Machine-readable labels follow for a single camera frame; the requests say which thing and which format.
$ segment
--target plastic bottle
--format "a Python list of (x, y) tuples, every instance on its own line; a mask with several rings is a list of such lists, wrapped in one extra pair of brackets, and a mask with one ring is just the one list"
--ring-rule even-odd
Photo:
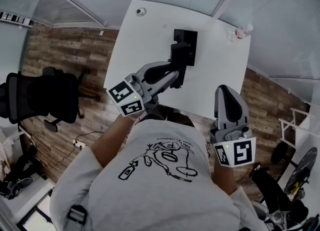
[(248, 24), (246, 28), (243, 28), (242, 26), (240, 26), (234, 31), (228, 31), (228, 34), (227, 34), (228, 42), (234, 43), (239, 40), (242, 40), (243, 38), (250, 35), (252, 30), (254, 30), (254, 26), (251, 24)]

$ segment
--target cartoon drawing on shirt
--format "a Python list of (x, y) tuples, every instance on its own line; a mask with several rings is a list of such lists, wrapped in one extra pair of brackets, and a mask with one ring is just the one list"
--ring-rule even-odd
[[(156, 144), (148, 144), (147, 146), (149, 148), (145, 151), (145, 153), (133, 159), (129, 163), (129, 166), (121, 172), (118, 178), (123, 181), (127, 180), (131, 176), (131, 174), (136, 170), (136, 167), (139, 165), (139, 163), (143, 160), (145, 166), (147, 167), (150, 167), (153, 163), (155, 163), (156, 165), (163, 168), (168, 176), (171, 176), (180, 181), (192, 182), (192, 180), (188, 179), (187, 177), (195, 177), (198, 175), (198, 172), (195, 169), (188, 167), (189, 151), (183, 148), (180, 145), (180, 143), (181, 142), (169, 141), (158, 142)], [(170, 171), (169, 166), (164, 163), (164, 160), (167, 160), (172, 163), (178, 163), (179, 159), (174, 154), (174, 152), (178, 150), (186, 151), (185, 166), (178, 166), (175, 169), (179, 173), (184, 174), (186, 178), (173, 174)]]

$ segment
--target chair armrest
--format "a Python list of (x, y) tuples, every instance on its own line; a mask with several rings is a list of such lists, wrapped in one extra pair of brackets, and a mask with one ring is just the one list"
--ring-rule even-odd
[(43, 76), (51, 76), (53, 77), (55, 75), (56, 69), (52, 66), (47, 66), (42, 70)]
[(51, 132), (53, 133), (57, 133), (58, 132), (58, 126), (57, 123), (59, 123), (61, 120), (60, 119), (56, 119), (54, 121), (48, 121), (48, 120), (44, 120), (44, 126)]

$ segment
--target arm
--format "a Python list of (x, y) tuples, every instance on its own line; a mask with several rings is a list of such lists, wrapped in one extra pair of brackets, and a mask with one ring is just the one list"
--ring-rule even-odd
[(58, 231), (64, 229), (71, 206), (88, 200), (91, 184), (117, 155), (133, 124), (129, 117), (118, 116), (92, 147), (84, 148), (63, 172), (50, 200), (51, 220)]
[(133, 125), (134, 121), (131, 118), (119, 115), (106, 132), (93, 143), (91, 150), (103, 168), (116, 157)]
[(252, 231), (263, 230), (263, 222), (258, 219), (244, 189), (237, 188), (237, 181), (232, 168), (224, 167), (219, 164), (217, 154), (214, 158), (213, 182), (226, 192), (233, 201), (235, 207), (239, 209), (240, 228), (249, 228)]
[(219, 164), (217, 154), (214, 156), (213, 182), (228, 195), (237, 190), (237, 182), (232, 168)]

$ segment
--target white desk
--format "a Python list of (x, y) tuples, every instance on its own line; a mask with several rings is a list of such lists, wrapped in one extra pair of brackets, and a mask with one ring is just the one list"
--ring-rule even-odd
[[(146, 14), (137, 16), (144, 7)], [(241, 91), (250, 40), (229, 44), (230, 25), (210, 16), (163, 3), (133, 0), (127, 10), (107, 69), (108, 89), (143, 65), (166, 61), (174, 44), (174, 29), (198, 31), (195, 66), (187, 66), (181, 88), (159, 94), (159, 103), (199, 116), (214, 118), (215, 91), (225, 84)]]

